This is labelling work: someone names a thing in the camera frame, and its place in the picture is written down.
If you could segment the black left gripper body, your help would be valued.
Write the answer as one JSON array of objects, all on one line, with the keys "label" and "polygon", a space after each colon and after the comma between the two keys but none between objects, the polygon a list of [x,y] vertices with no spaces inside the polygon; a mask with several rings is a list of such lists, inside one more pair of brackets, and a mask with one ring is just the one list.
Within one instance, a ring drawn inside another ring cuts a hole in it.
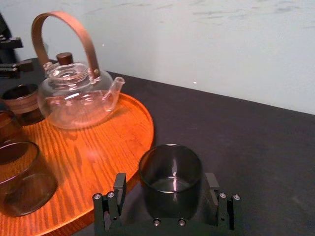
[{"label": "black left gripper body", "polygon": [[[6,41],[11,37],[9,27],[7,26],[4,18],[0,15],[0,41]],[[0,50],[0,63],[15,63],[16,56],[13,49],[1,49]]]}]

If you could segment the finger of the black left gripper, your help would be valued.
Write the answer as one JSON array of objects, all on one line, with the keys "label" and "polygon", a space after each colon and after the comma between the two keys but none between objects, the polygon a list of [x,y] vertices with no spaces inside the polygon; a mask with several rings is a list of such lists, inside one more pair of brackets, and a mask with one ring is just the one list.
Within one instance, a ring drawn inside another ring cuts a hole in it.
[{"label": "finger of the black left gripper", "polygon": [[17,48],[23,48],[23,43],[22,43],[21,38],[19,37],[6,38],[5,36],[0,37],[1,50],[17,49]]},{"label": "finger of the black left gripper", "polygon": [[1,78],[20,78],[21,72],[33,71],[32,60],[23,60],[18,63],[9,63],[0,65]]}]

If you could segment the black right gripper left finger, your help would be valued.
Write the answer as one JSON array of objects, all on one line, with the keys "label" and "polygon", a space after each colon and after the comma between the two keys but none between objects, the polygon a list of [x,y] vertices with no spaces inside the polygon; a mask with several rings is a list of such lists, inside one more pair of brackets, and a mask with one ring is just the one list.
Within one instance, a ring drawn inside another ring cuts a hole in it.
[{"label": "black right gripper left finger", "polygon": [[113,186],[113,191],[109,191],[106,195],[95,193],[93,195],[94,205],[94,232],[105,233],[106,224],[104,214],[107,212],[110,217],[109,229],[120,227],[120,216],[122,213],[126,196],[126,174],[118,173]]}]

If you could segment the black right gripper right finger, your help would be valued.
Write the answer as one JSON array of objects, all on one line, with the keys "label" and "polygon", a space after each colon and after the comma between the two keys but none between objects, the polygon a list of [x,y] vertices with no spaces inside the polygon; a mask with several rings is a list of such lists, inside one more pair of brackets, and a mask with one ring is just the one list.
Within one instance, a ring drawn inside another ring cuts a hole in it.
[{"label": "black right gripper right finger", "polygon": [[240,231],[241,230],[241,196],[233,194],[229,197],[226,193],[219,191],[219,183],[213,173],[206,173],[209,184],[210,195],[214,205],[217,207],[216,231]]}]

